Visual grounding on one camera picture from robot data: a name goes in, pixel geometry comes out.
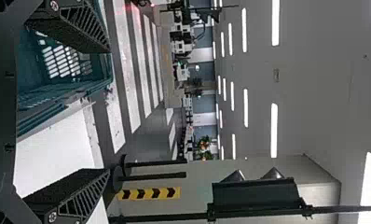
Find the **wall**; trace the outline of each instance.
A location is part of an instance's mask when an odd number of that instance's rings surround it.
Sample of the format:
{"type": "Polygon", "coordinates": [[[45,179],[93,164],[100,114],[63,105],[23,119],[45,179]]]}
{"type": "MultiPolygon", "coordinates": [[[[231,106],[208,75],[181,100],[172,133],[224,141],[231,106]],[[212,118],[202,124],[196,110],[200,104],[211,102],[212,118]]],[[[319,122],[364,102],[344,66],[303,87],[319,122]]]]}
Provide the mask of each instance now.
{"type": "MultiPolygon", "coordinates": [[[[17,143],[14,186],[21,197],[79,169],[103,168],[99,145],[90,142],[96,138],[91,132],[91,119],[93,112],[86,107],[17,143]]],[[[108,223],[102,199],[88,221],[96,223],[108,223]]]]}
{"type": "Polygon", "coordinates": [[[197,141],[206,135],[209,135],[211,138],[217,137],[217,125],[211,126],[202,126],[202,127],[194,127],[194,135],[197,141]]]}
{"type": "MultiPolygon", "coordinates": [[[[371,0],[282,1],[277,48],[270,42],[271,1],[230,3],[240,8],[226,10],[214,36],[223,31],[227,38],[232,22],[234,56],[218,58],[215,68],[227,83],[235,81],[236,90],[249,89],[250,128],[242,126],[241,91],[235,92],[235,112],[220,97],[224,147],[230,148],[235,133],[238,155],[268,156],[270,104],[276,102],[279,157],[308,153],[342,182],[341,203],[358,204],[365,154],[371,151],[371,0]],[[242,7],[248,14],[247,53],[240,44],[242,7]],[[280,83],[273,82],[275,68],[280,83]]],[[[357,215],[342,216],[339,223],[355,224],[357,215]]]]}
{"type": "Polygon", "coordinates": [[[215,81],[214,62],[192,63],[192,65],[198,65],[199,71],[197,72],[194,68],[189,69],[191,79],[202,78],[204,81],[215,81]]]}
{"type": "Polygon", "coordinates": [[[215,111],[215,95],[202,95],[200,98],[193,97],[192,105],[194,114],[210,113],[215,111]]]}
{"type": "MultiPolygon", "coordinates": [[[[194,161],[188,165],[133,169],[132,175],[187,171],[187,179],[126,182],[123,188],[182,187],[181,199],[143,202],[117,201],[117,203],[111,204],[108,213],[119,215],[118,211],[121,211],[124,216],[134,216],[203,212],[207,208],[207,203],[213,199],[212,183],[221,181],[236,169],[241,169],[246,179],[258,179],[272,166],[276,166],[284,175],[295,178],[300,195],[305,198],[307,203],[322,206],[337,203],[339,193],[337,181],[307,157],[294,156],[275,161],[269,158],[250,158],[248,161],[194,161]]],[[[313,218],[308,223],[334,224],[336,222],[336,216],[315,216],[313,218]]],[[[218,222],[229,223],[229,220],[220,219],[218,222]]],[[[303,217],[237,218],[230,221],[230,223],[245,224],[304,222],[303,217]]],[[[206,223],[206,220],[195,221],[195,223],[206,223]]]]}

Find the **gray floor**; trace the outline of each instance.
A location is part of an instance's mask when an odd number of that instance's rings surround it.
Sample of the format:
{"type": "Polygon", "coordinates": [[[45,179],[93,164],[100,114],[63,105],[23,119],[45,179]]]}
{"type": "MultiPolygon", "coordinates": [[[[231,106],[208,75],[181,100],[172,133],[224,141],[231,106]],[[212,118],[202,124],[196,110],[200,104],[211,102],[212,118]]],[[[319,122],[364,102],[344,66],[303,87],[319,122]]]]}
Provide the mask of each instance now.
{"type": "MultiPolygon", "coordinates": [[[[106,5],[106,16],[108,22],[109,35],[112,39],[117,38],[117,32],[115,30],[115,22],[113,16],[113,6],[106,5]]],[[[141,11],[141,22],[144,29],[143,14],[147,15],[151,21],[154,21],[153,12],[151,7],[140,8],[141,11]]],[[[93,113],[95,116],[95,123],[99,137],[99,143],[102,150],[103,163],[106,168],[113,168],[118,165],[121,155],[127,154],[128,161],[163,161],[171,160],[172,152],[169,150],[169,132],[173,123],[176,123],[176,138],[180,138],[180,132],[182,128],[182,113],[180,109],[175,109],[171,122],[167,123],[166,109],[164,108],[163,102],[160,102],[158,107],[154,108],[152,104],[152,113],[146,119],[144,118],[144,107],[142,102],[142,84],[140,79],[140,71],[138,66],[138,57],[135,45],[135,36],[133,32],[133,23],[131,10],[127,10],[129,34],[131,40],[131,52],[132,61],[134,68],[134,75],[136,81],[136,89],[138,94],[138,105],[139,113],[141,117],[141,126],[136,132],[131,133],[131,123],[127,119],[129,117],[128,102],[125,92],[124,79],[122,78],[122,68],[119,60],[120,52],[116,41],[112,41],[112,53],[114,59],[114,69],[117,76],[117,90],[119,104],[122,113],[122,122],[124,127],[124,133],[126,138],[126,144],[118,151],[114,153],[112,144],[112,135],[110,133],[109,119],[107,115],[106,102],[104,91],[100,91],[91,97],[92,101],[96,102],[93,106],[93,113]]],[[[144,44],[144,51],[147,52],[146,44],[144,44]]],[[[151,86],[150,76],[148,76],[148,85],[151,86]]],[[[153,93],[150,90],[150,101],[153,102],[153,93]]],[[[113,191],[108,189],[104,196],[105,204],[108,205],[114,196],[113,191]]]]}

